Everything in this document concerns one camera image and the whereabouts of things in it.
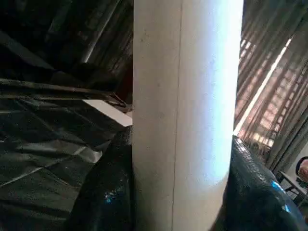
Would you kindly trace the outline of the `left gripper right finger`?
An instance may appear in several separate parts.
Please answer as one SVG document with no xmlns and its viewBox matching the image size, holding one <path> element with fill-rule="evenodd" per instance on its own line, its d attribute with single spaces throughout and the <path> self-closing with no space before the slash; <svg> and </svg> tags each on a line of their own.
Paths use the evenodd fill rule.
<svg viewBox="0 0 308 231">
<path fill-rule="evenodd" d="M 216 231 L 306 231 L 300 209 L 274 174 L 237 136 Z"/>
</svg>

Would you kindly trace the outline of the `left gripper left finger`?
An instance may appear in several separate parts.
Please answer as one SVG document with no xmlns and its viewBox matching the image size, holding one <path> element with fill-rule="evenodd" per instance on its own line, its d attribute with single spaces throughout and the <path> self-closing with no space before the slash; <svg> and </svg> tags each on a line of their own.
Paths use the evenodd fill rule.
<svg viewBox="0 0 308 231">
<path fill-rule="evenodd" d="M 87 174 L 67 219 L 69 231 L 130 231 L 134 226 L 132 127 L 119 131 Z"/>
</svg>

